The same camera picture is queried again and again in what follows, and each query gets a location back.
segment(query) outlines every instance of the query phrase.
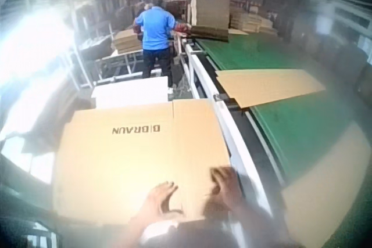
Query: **conveyor belt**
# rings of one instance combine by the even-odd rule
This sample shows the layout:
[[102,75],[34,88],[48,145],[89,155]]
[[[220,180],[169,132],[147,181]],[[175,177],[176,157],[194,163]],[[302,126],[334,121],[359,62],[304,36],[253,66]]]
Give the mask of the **conveyor belt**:
[[[301,62],[260,35],[229,35],[229,43],[200,39],[222,70],[301,68]],[[288,182],[322,158],[350,122],[351,114],[328,92],[251,108],[271,143]]]

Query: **white table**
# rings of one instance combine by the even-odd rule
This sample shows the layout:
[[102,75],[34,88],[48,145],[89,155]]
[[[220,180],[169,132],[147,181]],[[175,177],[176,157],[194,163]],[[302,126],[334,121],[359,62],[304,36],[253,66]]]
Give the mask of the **white table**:
[[168,77],[99,85],[94,88],[92,98],[96,100],[96,109],[168,102]]

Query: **cardboard box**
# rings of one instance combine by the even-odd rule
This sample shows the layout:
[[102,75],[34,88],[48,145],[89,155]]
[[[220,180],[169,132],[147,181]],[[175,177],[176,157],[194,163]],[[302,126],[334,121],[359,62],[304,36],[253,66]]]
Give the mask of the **cardboard box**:
[[125,224],[164,181],[178,191],[170,209],[203,218],[215,184],[210,169],[229,165],[208,100],[76,112],[56,157],[53,205],[62,216]]

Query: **hand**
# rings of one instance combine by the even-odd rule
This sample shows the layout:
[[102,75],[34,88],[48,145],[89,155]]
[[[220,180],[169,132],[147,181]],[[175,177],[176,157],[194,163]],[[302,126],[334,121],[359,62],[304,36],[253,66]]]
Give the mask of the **hand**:
[[185,23],[177,23],[176,26],[174,27],[174,31],[187,33],[189,31],[189,26]]
[[179,213],[169,212],[169,209],[166,209],[168,207],[167,202],[177,189],[178,186],[173,182],[164,182],[153,188],[139,210],[139,213],[134,217],[136,222],[145,228],[152,223],[169,220],[180,215]]
[[133,32],[136,34],[141,33],[141,26],[138,26],[136,24],[133,25]]
[[219,167],[212,170],[212,177],[217,182],[220,191],[217,199],[230,210],[243,203],[243,195],[239,187],[238,176],[231,167]]

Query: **blue shirt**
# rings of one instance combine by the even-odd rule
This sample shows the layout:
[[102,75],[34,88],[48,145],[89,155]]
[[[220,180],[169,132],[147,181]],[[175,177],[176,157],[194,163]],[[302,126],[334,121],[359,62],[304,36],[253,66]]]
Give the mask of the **blue shirt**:
[[159,50],[169,47],[168,30],[176,26],[176,20],[171,13],[160,7],[153,7],[142,12],[134,22],[144,27],[143,49]]

